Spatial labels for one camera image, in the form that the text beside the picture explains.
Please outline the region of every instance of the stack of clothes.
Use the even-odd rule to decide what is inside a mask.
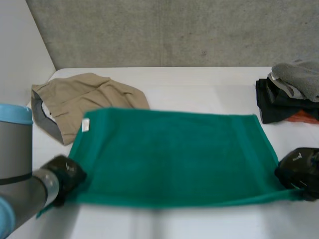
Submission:
[[[319,61],[280,63],[256,82],[263,123],[319,123]]]

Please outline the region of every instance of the gray towel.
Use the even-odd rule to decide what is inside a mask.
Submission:
[[[279,88],[282,89],[290,98],[305,100],[306,97],[294,86],[284,82],[278,76],[276,76],[273,72],[268,74],[268,78]]]
[[[282,81],[296,87],[307,99],[319,102],[319,62],[279,63],[272,67]]]

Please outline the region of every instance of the beige pants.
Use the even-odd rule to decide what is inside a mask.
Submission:
[[[42,102],[55,122],[44,114]],[[93,73],[32,85],[31,107],[35,123],[64,145],[74,141],[87,111],[102,107],[150,108],[142,91]]]

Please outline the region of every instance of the folded clothes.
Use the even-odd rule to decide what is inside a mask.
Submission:
[[[141,208],[298,200],[258,119],[130,109],[84,115],[69,157],[88,174],[69,202]]]
[[[273,105],[267,93],[267,80],[259,79],[256,82],[257,106],[263,123],[283,121],[299,112],[299,107],[286,107]]]
[[[274,83],[279,89],[283,90],[289,98],[304,100],[305,96],[294,86],[284,82],[278,78],[273,72],[268,74],[268,78]]]
[[[300,107],[303,109],[319,109],[319,103],[312,102],[308,99],[298,100],[290,98],[286,92],[277,87],[274,81],[266,79],[267,94],[272,104],[276,106]]]
[[[312,115],[310,115],[304,111],[299,111],[298,113],[296,113],[293,116],[286,119],[286,121],[319,124],[318,120],[316,120]]]
[[[319,61],[280,63],[272,67],[282,81],[296,87],[307,99],[319,102]]]
[[[149,109],[142,91],[93,73],[32,85],[35,123],[64,145],[73,142],[85,112],[111,106]]]
[[[259,79],[256,82],[257,106],[263,123],[283,121],[300,110],[304,110],[319,120],[318,103],[306,100],[290,99],[287,94],[277,88],[268,79]]]

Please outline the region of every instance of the orange fabric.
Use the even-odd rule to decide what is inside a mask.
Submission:
[[[303,110],[289,117],[288,119],[286,119],[286,121],[319,124],[318,120],[316,120],[314,117],[312,117],[312,115],[304,112]]]

